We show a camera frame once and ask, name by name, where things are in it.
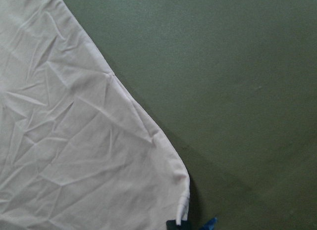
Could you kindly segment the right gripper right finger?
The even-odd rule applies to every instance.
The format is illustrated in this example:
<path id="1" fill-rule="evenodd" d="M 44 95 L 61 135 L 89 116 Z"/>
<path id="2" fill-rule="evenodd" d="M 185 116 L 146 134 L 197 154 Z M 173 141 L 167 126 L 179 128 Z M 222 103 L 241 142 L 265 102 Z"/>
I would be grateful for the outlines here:
<path id="1" fill-rule="evenodd" d="M 181 220 L 181 230 L 191 230 L 191 222 L 189 220 Z"/>

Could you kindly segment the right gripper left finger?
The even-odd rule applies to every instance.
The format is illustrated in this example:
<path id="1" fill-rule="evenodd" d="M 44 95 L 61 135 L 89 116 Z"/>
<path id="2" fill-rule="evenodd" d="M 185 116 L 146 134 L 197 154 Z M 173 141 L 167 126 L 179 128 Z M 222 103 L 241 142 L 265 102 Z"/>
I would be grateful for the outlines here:
<path id="1" fill-rule="evenodd" d="M 176 220 L 166 221 L 166 229 L 167 230 L 177 230 Z"/>

